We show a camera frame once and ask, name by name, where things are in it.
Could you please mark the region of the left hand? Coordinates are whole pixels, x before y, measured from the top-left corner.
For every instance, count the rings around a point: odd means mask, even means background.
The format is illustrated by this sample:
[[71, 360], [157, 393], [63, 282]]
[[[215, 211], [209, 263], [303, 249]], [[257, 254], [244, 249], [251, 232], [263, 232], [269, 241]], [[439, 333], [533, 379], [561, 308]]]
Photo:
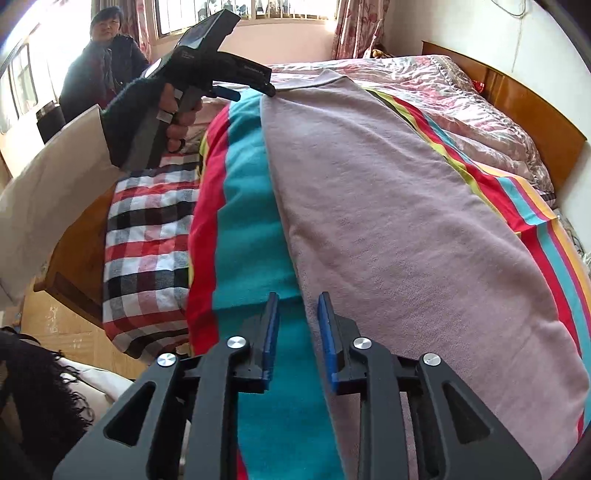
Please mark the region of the left hand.
[[174, 88], [171, 84], [165, 83], [160, 95], [158, 107], [160, 110], [171, 115], [171, 122], [166, 130], [167, 144], [166, 149], [170, 153], [176, 153], [182, 149], [183, 142], [197, 113], [202, 108], [201, 99], [198, 98], [188, 111], [180, 112], [174, 97]]

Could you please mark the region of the left forearm white sleeve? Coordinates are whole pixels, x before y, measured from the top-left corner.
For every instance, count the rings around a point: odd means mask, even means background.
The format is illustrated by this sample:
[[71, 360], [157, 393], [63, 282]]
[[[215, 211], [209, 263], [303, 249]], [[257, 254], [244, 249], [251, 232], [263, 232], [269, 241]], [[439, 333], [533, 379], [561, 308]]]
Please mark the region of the left forearm white sleeve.
[[62, 128], [1, 194], [1, 308], [19, 302], [67, 228], [119, 178], [164, 81], [138, 79]]

